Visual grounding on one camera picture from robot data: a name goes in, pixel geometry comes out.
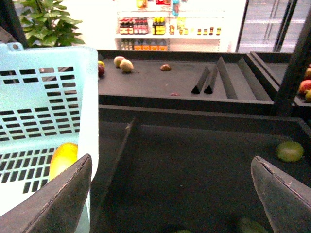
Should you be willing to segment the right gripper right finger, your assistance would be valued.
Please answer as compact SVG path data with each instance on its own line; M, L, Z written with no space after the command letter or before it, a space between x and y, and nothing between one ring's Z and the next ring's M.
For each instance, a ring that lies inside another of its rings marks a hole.
M251 176L274 232L311 231L311 189L308 186L259 156L251 162Z

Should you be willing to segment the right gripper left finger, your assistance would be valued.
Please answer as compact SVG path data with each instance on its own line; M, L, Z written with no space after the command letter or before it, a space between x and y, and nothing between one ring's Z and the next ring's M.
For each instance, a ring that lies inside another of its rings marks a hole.
M2 233L73 233L90 189L92 159L85 154L0 217Z

